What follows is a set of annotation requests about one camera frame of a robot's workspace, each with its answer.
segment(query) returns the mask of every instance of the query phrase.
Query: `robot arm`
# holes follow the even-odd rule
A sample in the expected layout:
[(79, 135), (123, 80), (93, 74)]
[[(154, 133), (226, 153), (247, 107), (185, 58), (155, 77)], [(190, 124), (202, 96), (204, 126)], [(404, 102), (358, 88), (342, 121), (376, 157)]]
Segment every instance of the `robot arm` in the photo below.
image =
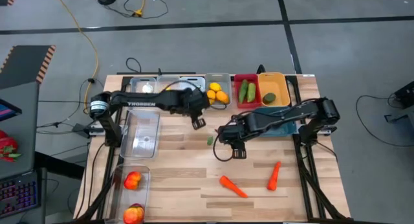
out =
[(311, 121), (299, 129), (303, 143), (316, 140), (317, 132), (325, 125), (335, 124), (340, 116), (332, 100), (316, 98), (271, 114), (252, 111), (247, 115), (234, 115), (230, 122), (235, 122), (235, 124), (220, 126), (217, 137), (221, 143), (229, 144), (232, 147), (233, 154), (230, 159), (245, 159), (246, 141), (260, 136), (270, 128), (277, 128), (284, 123), (305, 120), (306, 118)]
[(193, 128), (199, 129), (206, 125), (204, 119), (199, 117), (202, 115), (203, 109), (209, 106), (206, 93), (199, 89), (194, 91), (190, 88), (163, 90), (157, 94), (115, 91), (100, 93), (92, 97), (89, 115), (93, 120), (99, 121), (105, 130), (105, 145), (120, 147), (121, 129), (114, 123), (111, 116), (122, 107), (157, 107), (163, 111), (169, 111), (171, 114), (189, 116)]

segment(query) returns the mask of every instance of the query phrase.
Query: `orange carrot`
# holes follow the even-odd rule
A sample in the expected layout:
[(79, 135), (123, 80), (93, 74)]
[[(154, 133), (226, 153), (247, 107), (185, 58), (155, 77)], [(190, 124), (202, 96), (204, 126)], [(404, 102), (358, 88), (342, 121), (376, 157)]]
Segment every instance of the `orange carrot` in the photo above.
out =
[(231, 180), (229, 180), (229, 178), (227, 178), (225, 175), (220, 178), (220, 183), (223, 187), (232, 190), (237, 195), (248, 198), (248, 196), (242, 190), (240, 190), (240, 188), (233, 184), (233, 182), (231, 182)]
[(278, 186), (278, 175), (279, 175), (279, 168), (280, 162), (277, 162), (274, 166), (272, 176), (270, 176), (269, 182), (267, 183), (267, 189), (275, 191), (276, 187)]

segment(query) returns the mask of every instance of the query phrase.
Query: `wooden tabletop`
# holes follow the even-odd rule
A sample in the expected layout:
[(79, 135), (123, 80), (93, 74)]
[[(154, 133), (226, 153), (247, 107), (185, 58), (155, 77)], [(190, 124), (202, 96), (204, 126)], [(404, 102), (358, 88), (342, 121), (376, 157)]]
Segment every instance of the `wooden tabletop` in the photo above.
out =
[[(121, 88), (122, 76), (110, 75), (105, 91)], [(301, 98), (319, 97), (316, 78), (298, 75)], [(209, 136), (215, 136), (219, 125), (226, 124), (231, 114), (241, 112), (236, 103), (225, 111), (207, 110), (207, 126), (193, 130), (189, 117), (161, 113), (161, 135), (158, 155), (154, 160), (141, 160), (151, 170), (151, 190), (146, 208), (146, 221), (306, 221), (298, 165), (292, 137), (256, 138), (246, 142), (247, 159), (218, 161), (207, 146)], [(86, 168), (86, 191), (81, 214), (87, 208), (91, 187), (93, 158), (104, 138), (91, 142)], [(318, 140), (332, 148), (330, 137)], [(338, 165), (334, 156), (319, 146), (313, 154), (320, 187), (333, 205), (345, 216), (349, 209), (343, 191)], [(102, 188), (108, 147), (103, 147), (95, 162), (91, 202)], [(115, 151), (116, 165), (119, 149)], [(217, 143), (217, 154), (226, 158), (231, 154), (229, 145)], [(278, 189), (266, 189), (268, 178), (277, 161), (281, 161)], [(249, 195), (241, 198), (219, 183), (225, 175)], [(75, 216), (82, 203), (83, 185), (78, 196)], [(318, 215), (314, 193), (309, 187), (314, 216)]]

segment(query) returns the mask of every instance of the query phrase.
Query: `rgb keyboard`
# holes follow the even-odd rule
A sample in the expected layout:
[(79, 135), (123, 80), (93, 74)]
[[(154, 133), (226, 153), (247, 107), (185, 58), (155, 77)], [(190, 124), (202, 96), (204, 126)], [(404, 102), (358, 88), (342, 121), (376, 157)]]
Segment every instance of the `rgb keyboard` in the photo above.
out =
[(38, 207), (40, 178), (29, 172), (0, 181), (0, 218)]

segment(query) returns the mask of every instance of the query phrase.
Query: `orange bin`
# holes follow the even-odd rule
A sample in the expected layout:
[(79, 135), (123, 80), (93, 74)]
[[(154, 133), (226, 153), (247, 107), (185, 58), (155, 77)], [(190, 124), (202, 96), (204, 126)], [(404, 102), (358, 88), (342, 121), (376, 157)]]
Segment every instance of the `orange bin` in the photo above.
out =
[(274, 93), (276, 99), (269, 104), (262, 104), (267, 107), (283, 107), (290, 104), (289, 91), (287, 89), (285, 75), (281, 73), (261, 73), (257, 77), (260, 96), (263, 98), (267, 93)]

